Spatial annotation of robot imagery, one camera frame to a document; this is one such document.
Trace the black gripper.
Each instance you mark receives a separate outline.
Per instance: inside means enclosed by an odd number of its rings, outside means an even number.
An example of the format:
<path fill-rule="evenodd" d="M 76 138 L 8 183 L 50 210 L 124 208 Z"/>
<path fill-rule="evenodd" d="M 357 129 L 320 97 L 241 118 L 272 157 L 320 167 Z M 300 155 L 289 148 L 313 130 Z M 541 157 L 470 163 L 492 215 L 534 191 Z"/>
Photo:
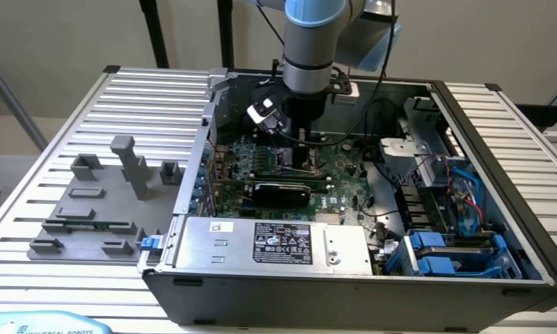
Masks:
<path fill-rule="evenodd" d="M 286 136 L 292 145 L 301 145 L 298 141 L 309 141 L 310 125 L 324 114 L 326 94 L 292 95 L 282 104 L 282 112 L 289 124 Z"/>

